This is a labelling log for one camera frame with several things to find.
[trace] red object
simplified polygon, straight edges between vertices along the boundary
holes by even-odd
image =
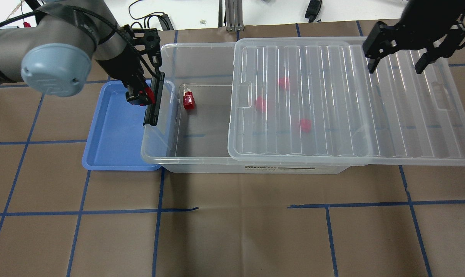
[[[257,97],[255,107],[260,112],[266,112],[266,100],[264,100],[261,96]]]
[[[311,120],[303,118],[299,121],[299,125],[301,126],[302,133],[311,132]]]
[[[289,87],[289,78],[281,77],[277,80],[277,84],[279,85],[280,88],[287,90],[287,88]]]
[[[154,92],[149,87],[146,87],[144,90],[145,90],[145,93],[147,94],[147,96],[152,101],[152,104],[155,104],[156,103],[156,98],[154,96]]]
[[[183,106],[185,109],[195,108],[195,98],[193,98],[193,93],[191,91],[185,92],[185,96],[183,96]]]

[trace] blue tray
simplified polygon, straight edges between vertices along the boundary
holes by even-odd
[[[82,164],[88,170],[157,170],[141,158],[145,108],[125,100],[120,81],[104,84],[97,100]]]

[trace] transparent lid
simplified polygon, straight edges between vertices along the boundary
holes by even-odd
[[[447,60],[399,51],[369,74],[364,37],[245,38],[234,50],[228,151],[240,161],[465,165]]]

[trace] clear plastic box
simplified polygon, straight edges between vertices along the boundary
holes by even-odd
[[[411,63],[418,54],[402,51],[370,75],[363,41],[163,46],[166,85],[158,125],[144,127],[143,160],[172,172],[336,174],[351,165],[465,165],[465,114],[446,61],[417,76]],[[183,108],[185,91],[196,109]]]

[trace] white floor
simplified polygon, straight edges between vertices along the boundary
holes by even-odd
[[[105,0],[114,13],[118,23],[132,23],[127,7],[134,0]],[[303,23],[308,20],[304,13],[309,0],[243,0],[243,20],[245,25],[274,25],[287,23]],[[0,21],[4,21],[20,0],[0,0]],[[324,0],[318,16],[324,22],[347,20],[370,20],[400,18],[406,0]],[[24,4],[23,11],[30,11]],[[164,11],[169,14],[174,28],[217,27],[218,0],[143,0],[132,7],[134,17],[144,16],[151,12]],[[18,10],[14,16],[21,14]],[[26,20],[35,26],[33,18]],[[157,19],[152,26],[160,28]]]

